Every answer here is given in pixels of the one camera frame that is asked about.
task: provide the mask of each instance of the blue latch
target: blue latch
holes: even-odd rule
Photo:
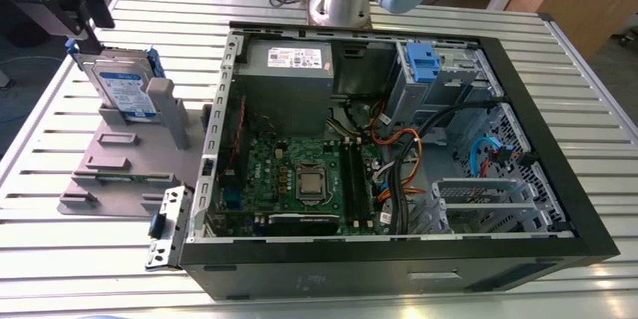
[[[430,44],[407,43],[407,59],[415,71],[415,82],[432,82],[439,76],[440,57]]]

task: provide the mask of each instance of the metal workbench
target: metal workbench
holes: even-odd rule
[[[112,0],[108,46],[155,44],[175,97],[215,97],[231,20],[302,24],[300,4],[267,0]],[[372,7],[376,28],[498,37],[622,254],[502,294],[214,303],[181,272],[145,273],[148,220],[57,213],[100,116],[69,58],[0,163],[0,313],[216,318],[629,318],[638,312],[638,131],[555,24],[534,14]]]

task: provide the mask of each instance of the cpu socket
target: cpu socket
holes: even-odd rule
[[[304,205],[326,201],[326,167],[323,164],[298,164],[296,193]]]

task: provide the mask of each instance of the power supply label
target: power supply label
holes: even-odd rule
[[[268,67],[320,69],[320,49],[271,48]]]
[[[143,91],[141,76],[120,72],[100,72],[100,77],[108,96],[125,115],[141,119],[156,115],[156,107]]]

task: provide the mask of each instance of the white label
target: white label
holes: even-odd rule
[[[268,50],[268,67],[320,69],[320,50],[272,48]]]
[[[148,118],[156,115],[156,108],[148,94],[141,90],[144,80],[137,74],[100,72],[104,89],[116,107],[131,117]]]
[[[132,181],[128,177],[97,177],[101,181],[117,181],[117,182],[129,182]]]
[[[379,222],[382,222],[383,224],[390,224],[391,219],[392,219],[392,215],[390,213],[380,212]]]
[[[390,117],[387,117],[386,114],[379,114],[379,121],[386,125],[390,125]]]

